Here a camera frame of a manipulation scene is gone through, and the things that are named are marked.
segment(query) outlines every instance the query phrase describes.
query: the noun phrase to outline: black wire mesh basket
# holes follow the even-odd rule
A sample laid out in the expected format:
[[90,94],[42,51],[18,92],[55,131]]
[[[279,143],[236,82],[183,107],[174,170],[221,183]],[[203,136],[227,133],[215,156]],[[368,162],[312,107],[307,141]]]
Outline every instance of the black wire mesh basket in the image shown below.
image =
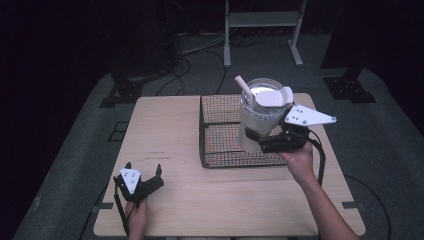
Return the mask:
[[[238,144],[240,94],[200,98],[199,152],[204,168],[285,165],[275,153],[248,153]],[[281,132],[278,126],[270,135]]]

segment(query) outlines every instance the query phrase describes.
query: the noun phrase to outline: table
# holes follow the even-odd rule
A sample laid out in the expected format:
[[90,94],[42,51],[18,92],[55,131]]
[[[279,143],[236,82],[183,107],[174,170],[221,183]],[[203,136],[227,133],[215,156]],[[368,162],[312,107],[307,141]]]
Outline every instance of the table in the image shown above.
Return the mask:
[[[314,108],[308,94],[295,102]],[[94,226],[99,236],[124,236],[114,203],[112,176],[127,162],[142,180],[162,166],[165,185],[149,196],[147,236],[310,236],[317,227],[306,198],[285,166],[206,169],[199,158],[200,96],[142,97],[135,106]],[[323,126],[310,127],[327,155],[323,187],[342,217],[358,234],[365,226]],[[314,150],[315,170],[319,155]]]
[[225,1],[225,43],[224,66],[231,67],[230,28],[232,27],[274,27],[292,26],[293,38],[288,40],[290,51],[297,67],[303,66],[302,58],[297,49],[297,39],[305,15],[307,0],[302,0],[299,11],[284,12],[230,12],[229,0]]

